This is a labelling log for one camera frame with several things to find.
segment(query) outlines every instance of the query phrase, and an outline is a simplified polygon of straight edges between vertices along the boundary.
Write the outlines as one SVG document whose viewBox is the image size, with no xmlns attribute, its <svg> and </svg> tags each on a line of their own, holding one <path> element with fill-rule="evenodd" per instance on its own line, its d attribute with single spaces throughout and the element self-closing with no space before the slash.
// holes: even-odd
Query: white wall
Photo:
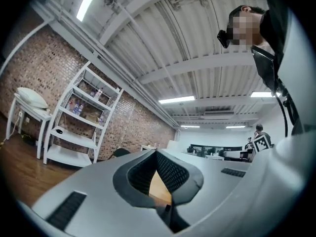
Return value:
<svg viewBox="0 0 316 237">
<path fill-rule="evenodd" d="M 247 144 L 248 132 L 230 130 L 181 131 L 179 150 L 186 152 L 190 144 L 214 147 L 244 147 Z"/>
<path fill-rule="evenodd" d="M 288 116 L 287 109 L 285 109 L 287 125 L 288 125 L 288 136 L 291 135 L 293 125 Z M 263 131 L 268 133 L 271 136 L 271 143 L 277 144 L 280 140 L 282 140 L 285 136 L 284 131 L 284 118 L 282 115 L 282 111 L 279 105 L 276 105 L 270 112 L 268 112 L 262 119 L 260 119 L 257 123 L 262 124 Z M 256 129 L 256 125 L 254 125 L 254 129 L 250 134 L 253 137 L 253 133 Z"/>
</svg>

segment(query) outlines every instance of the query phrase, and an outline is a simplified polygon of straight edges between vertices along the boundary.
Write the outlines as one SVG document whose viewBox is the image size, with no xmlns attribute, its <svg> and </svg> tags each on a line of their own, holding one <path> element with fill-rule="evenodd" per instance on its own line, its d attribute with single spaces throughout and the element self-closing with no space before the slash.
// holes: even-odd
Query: white ceiling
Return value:
<svg viewBox="0 0 316 237">
<path fill-rule="evenodd" d="M 117 4 L 109 7 L 104 0 L 93 0 L 84 20 L 76 23 L 86 31 L 85 36 L 89 34 L 94 43 L 111 53 L 116 73 L 121 71 L 120 76 L 130 87 L 142 85 L 141 95 L 149 94 L 155 102 L 195 96 L 195 101 L 183 105 L 155 106 L 167 115 L 169 124 L 198 123 L 216 128 L 252 125 L 277 103 L 274 98 L 250 98 L 253 91 L 269 91 L 257 74 L 251 54 L 242 46 L 224 49 L 216 38 L 219 29 L 226 29 L 231 10 L 242 4 L 268 9 L 266 0 L 115 1 L 131 14 L 136 25 Z M 76 21 L 81 2 L 47 0 L 46 6 L 58 15 L 56 11 L 61 11 L 62 5 L 69 14 L 65 12 L 65 17 Z M 82 39 L 69 24 L 68 30 Z M 128 81 L 127 75 L 134 80 Z M 201 118 L 205 111 L 220 110 L 231 110 L 234 115 L 230 120 Z"/>
</svg>

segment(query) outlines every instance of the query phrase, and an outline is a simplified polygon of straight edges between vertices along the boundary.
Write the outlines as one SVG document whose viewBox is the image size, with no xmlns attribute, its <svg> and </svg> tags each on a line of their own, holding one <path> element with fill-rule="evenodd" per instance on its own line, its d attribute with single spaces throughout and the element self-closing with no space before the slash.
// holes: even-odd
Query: fluorescent light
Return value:
<svg viewBox="0 0 316 237">
<path fill-rule="evenodd" d="M 245 125 L 226 126 L 226 128 L 245 128 Z"/>
<path fill-rule="evenodd" d="M 199 128 L 199 126 L 196 125 L 182 125 L 181 127 Z"/>
<path fill-rule="evenodd" d="M 91 4 L 92 0 L 83 0 L 81 5 L 80 5 L 80 8 L 79 8 L 79 11 L 77 13 L 77 18 L 82 21 L 83 18 L 84 18 L 84 15 L 85 13 L 87 12 L 88 8 L 89 8 L 89 5 Z"/>
<path fill-rule="evenodd" d="M 195 100 L 194 96 L 171 98 L 171 99 L 166 99 L 166 100 L 159 100 L 159 102 L 161 104 L 167 104 L 167 103 L 185 102 L 185 101 L 192 101 L 192 100 Z"/>
<path fill-rule="evenodd" d="M 253 92 L 250 97 L 274 97 L 271 95 L 271 92 Z"/>
</svg>

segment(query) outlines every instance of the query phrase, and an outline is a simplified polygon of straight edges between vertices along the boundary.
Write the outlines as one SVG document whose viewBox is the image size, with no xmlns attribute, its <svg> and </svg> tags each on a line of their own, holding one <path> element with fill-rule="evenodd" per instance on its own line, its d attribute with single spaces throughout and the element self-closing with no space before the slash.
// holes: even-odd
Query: brick wall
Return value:
<svg viewBox="0 0 316 237">
<path fill-rule="evenodd" d="M 41 22 L 42 20 L 34 11 L 27 10 L 26 15 L 21 18 L 8 37 L 7 44 L 2 50 L 3 55 L 8 56 L 13 47 Z M 46 100 L 53 111 L 70 80 L 86 62 L 84 57 L 53 32 L 49 26 L 42 28 L 14 55 L 1 76 L 0 112 L 7 117 L 18 87 L 35 90 Z M 89 67 L 108 83 L 117 87 L 96 67 L 93 65 Z M 86 106 L 82 115 L 93 111 L 95 110 Z M 17 118 L 17 113 L 16 108 L 14 120 Z M 59 124 L 85 136 L 93 133 L 92 126 L 66 114 L 62 115 Z M 29 124 L 23 124 L 23 130 L 38 138 L 40 124 L 31 118 Z M 157 146 L 160 144 L 161 148 L 165 148 L 168 141 L 174 138 L 174 133 L 173 128 L 124 92 L 104 136 L 99 159 L 107 159 L 118 147 L 137 152 L 140 150 L 140 145 L 156 143 Z M 64 147 L 87 153 L 87 148 L 59 139 L 55 142 Z"/>
</svg>

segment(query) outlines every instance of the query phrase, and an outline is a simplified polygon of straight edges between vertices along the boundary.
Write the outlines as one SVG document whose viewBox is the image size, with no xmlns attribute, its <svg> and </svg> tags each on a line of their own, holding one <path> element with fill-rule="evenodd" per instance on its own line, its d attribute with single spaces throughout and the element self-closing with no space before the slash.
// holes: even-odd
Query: white shelf unit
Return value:
<svg viewBox="0 0 316 237">
<path fill-rule="evenodd" d="M 57 103 L 57 106 L 54 110 L 54 113 L 49 122 L 47 132 L 46 132 L 45 143 L 44 143 L 44 159 L 43 159 L 44 164 L 47 164 L 47 159 L 51 159 L 54 161 L 58 161 L 61 163 L 78 166 L 78 167 L 85 167 L 92 164 L 88 154 L 69 150 L 61 146 L 58 146 L 54 144 L 54 137 L 60 138 L 62 140 L 68 141 L 70 143 L 73 143 L 79 146 L 86 147 L 89 149 L 89 152 L 92 150 L 94 152 L 93 163 L 97 162 L 99 150 L 100 150 L 106 129 L 108 127 L 112 114 L 116 108 L 116 105 L 123 93 L 123 89 L 121 90 L 118 88 L 115 89 L 112 86 L 110 86 L 106 81 L 104 81 L 102 78 L 100 78 L 97 74 L 95 74 L 92 70 L 88 68 L 89 64 L 90 62 L 87 62 L 80 69 L 80 71 L 69 83 L 68 87 L 66 88 L 66 90 L 64 91 L 64 93 L 62 94 L 61 98 L 59 99 Z M 109 98 L 107 104 L 104 104 L 98 101 L 97 99 L 93 98 L 92 96 L 90 96 L 89 94 L 87 94 L 86 92 L 78 88 L 78 84 L 81 81 L 88 83 L 90 86 L 92 86 L 96 90 L 102 89 L 103 94 Z M 72 95 L 75 95 L 76 97 L 83 100 L 84 102 L 101 110 L 102 111 L 101 115 L 103 115 L 104 112 L 109 112 L 109 115 L 107 116 L 107 119 L 104 125 L 91 122 L 67 110 L 65 106 L 67 105 Z M 108 106 L 108 104 L 111 102 L 112 97 L 115 97 L 115 96 L 116 96 L 115 101 L 114 102 L 112 101 L 112 105 Z M 58 123 L 59 123 L 62 113 L 70 115 L 74 117 L 75 119 L 80 120 L 81 122 L 84 122 L 86 124 L 89 124 L 95 127 L 92 138 L 88 138 L 86 136 L 76 134 L 74 132 L 68 131 L 67 129 L 63 127 L 60 127 Z M 96 142 L 97 129 L 100 129 L 101 131 L 101 135 L 98 142 Z"/>
</svg>

